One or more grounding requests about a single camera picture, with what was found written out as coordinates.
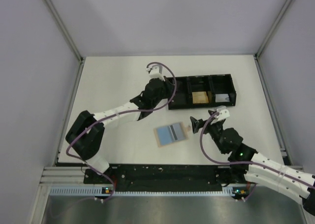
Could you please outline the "beige card holder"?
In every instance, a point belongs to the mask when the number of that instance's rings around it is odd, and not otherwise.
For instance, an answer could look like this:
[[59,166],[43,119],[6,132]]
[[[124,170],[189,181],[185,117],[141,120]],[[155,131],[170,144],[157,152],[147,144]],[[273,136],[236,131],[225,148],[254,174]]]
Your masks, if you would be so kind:
[[176,122],[154,128],[154,135],[159,148],[188,140],[190,125]]

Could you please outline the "light blue card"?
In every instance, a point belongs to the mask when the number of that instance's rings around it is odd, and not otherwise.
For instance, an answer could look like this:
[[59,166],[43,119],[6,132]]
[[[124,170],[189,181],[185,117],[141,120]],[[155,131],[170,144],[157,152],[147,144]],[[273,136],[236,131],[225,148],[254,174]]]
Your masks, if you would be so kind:
[[173,142],[169,126],[157,128],[157,137],[161,146],[165,146]]

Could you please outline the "black three-compartment tray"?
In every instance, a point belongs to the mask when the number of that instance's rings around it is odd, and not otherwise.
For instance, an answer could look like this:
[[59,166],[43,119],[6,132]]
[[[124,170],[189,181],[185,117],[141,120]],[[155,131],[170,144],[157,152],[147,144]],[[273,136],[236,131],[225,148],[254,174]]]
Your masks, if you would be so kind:
[[[168,105],[169,110],[213,108],[236,105],[236,90],[231,74],[181,76],[177,81],[176,94]],[[192,92],[207,92],[209,103],[193,104]],[[230,102],[215,102],[216,94],[229,94]]]

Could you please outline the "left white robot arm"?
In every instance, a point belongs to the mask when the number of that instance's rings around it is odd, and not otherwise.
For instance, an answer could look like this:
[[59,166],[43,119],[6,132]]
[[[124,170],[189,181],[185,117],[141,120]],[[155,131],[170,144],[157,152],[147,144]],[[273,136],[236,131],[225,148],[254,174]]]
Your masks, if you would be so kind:
[[100,154],[105,130],[143,120],[166,107],[175,96],[176,89],[175,77],[171,81],[166,77],[154,78],[138,96],[122,106],[100,113],[81,112],[65,137],[69,144],[66,154],[93,169],[95,178],[101,183],[108,182],[112,172],[109,163]]

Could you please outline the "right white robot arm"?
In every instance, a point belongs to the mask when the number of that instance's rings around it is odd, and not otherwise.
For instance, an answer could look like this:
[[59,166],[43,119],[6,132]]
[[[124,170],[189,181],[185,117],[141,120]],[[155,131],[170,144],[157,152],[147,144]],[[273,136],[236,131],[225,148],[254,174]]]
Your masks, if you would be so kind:
[[311,215],[315,214],[315,176],[275,162],[256,149],[243,143],[243,138],[234,128],[224,128],[224,120],[219,121],[216,113],[208,120],[190,118],[193,133],[202,137],[209,134],[218,150],[228,154],[226,162],[205,157],[213,163],[230,166],[230,178],[234,182],[243,180],[277,191],[298,204]]

